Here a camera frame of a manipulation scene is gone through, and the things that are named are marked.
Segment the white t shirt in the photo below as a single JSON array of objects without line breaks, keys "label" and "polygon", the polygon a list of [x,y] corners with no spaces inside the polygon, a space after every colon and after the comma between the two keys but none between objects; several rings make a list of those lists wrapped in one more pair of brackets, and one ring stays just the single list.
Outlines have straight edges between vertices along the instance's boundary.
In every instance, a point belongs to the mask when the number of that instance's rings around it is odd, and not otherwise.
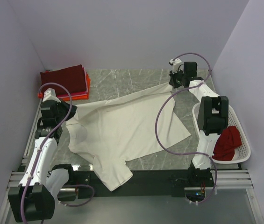
[{"label": "white t shirt", "polygon": [[174,113],[172,86],[160,84],[112,99],[77,105],[66,122],[69,149],[92,164],[108,188],[126,183],[127,162],[162,151],[190,136]]}]

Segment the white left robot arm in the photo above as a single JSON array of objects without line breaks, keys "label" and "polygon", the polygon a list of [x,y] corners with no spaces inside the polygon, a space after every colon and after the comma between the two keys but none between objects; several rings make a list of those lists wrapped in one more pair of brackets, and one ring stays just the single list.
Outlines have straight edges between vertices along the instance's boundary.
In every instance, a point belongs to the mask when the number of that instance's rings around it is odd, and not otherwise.
[{"label": "white left robot arm", "polygon": [[76,176],[71,165],[59,165],[50,171],[50,161],[63,132],[61,125],[71,119],[76,110],[72,103],[58,98],[41,103],[30,163],[19,185],[8,192],[16,222],[26,224],[51,219],[60,189],[74,185]]}]

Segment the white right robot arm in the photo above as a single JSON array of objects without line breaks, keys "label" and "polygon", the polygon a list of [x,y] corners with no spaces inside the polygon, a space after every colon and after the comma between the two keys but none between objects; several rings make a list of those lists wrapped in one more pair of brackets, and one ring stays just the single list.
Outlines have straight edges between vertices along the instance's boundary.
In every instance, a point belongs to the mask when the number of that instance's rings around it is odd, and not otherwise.
[{"label": "white right robot arm", "polygon": [[197,76],[196,62],[183,63],[180,59],[171,59],[169,64],[172,66],[170,85],[174,88],[189,87],[189,92],[200,103],[197,116],[199,143],[187,175],[189,184],[198,186],[208,178],[215,144],[228,126],[228,98],[219,96],[203,78]]}]

